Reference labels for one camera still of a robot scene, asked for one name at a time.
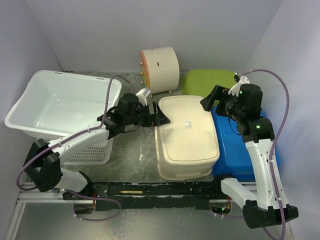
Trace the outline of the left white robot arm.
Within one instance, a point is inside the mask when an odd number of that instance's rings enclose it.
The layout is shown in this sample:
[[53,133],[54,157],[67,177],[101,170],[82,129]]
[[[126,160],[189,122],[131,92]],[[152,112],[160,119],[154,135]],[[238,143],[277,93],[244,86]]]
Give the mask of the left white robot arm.
[[42,138],[36,140],[29,150],[23,171],[30,177],[35,189],[47,192],[54,188],[71,190],[81,199],[89,199],[94,192],[92,181],[82,172],[62,168],[62,164],[77,153],[111,140],[125,132],[126,126],[159,127],[169,124],[170,119],[153,101],[154,113],[146,98],[133,93],[126,93],[116,106],[97,118],[101,125],[87,127],[78,133],[50,142]]

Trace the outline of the blue plastic tub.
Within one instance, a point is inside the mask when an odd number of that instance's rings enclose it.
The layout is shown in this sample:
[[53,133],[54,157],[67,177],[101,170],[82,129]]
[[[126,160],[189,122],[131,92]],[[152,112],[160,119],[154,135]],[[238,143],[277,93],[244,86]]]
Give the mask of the blue plastic tub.
[[252,161],[239,135],[236,122],[217,115],[215,110],[216,107],[211,110],[211,115],[216,129],[220,155],[212,168],[213,176],[229,174],[239,182],[254,182]]

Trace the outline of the white plastic basket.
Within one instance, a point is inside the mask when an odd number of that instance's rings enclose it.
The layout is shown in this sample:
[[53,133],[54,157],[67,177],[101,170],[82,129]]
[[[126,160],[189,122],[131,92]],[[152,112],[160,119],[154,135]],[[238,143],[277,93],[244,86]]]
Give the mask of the white plastic basket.
[[36,139],[56,140],[98,126],[97,118],[117,105],[121,89],[117,79],[41,70],[4,123]]

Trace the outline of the green plastic tub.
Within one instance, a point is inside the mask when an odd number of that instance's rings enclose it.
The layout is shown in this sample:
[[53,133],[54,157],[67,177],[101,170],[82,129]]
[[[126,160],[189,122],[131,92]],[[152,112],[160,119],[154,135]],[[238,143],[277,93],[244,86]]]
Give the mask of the green plastic tub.
[[181,94],[207,97],[216,85],[230,89],[235,73],[223,69],[193,69],[182,80]]

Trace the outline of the white perforated basket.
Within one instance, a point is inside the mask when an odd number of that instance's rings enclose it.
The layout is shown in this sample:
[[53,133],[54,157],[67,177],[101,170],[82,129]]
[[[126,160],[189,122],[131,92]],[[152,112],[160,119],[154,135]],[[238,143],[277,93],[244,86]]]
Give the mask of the white perforated basket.
[[113,148],[113,139],[109,140],[104,147],[91,146],[66,160],[64,166],[76,165],[103,165],[106,164],[110,157]]

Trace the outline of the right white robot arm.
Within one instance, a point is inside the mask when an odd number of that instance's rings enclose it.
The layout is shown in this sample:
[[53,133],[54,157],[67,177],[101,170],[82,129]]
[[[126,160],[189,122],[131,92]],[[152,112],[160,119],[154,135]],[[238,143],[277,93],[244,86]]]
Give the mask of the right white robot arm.
[[216,176],[212,193],[218,199],[228,196],[241,207],[244,221],[251,229],[285,226],[299,216],[298,208],[289,204],[282,187],[274,154],[276,137],[271,121],[261,116],[262,98],[259,86],[245,83],[237,94],[216,85],[200,101],[207,112],[218,101],[215,113],[234,120],[245,143],[253,166],[256,193],[245,188],[232,174]]

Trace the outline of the cream perforated laundry basket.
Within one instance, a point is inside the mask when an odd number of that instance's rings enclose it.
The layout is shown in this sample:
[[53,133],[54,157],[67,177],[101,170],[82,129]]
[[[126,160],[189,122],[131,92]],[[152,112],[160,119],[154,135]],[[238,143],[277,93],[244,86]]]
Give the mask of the cream perforated laundry basket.
[[157,168],[165,180],[205,177],[220,157],[214,120],[203,109],[202,99],[196,95],[175,95],[158,102],[170,120],[155,128]]

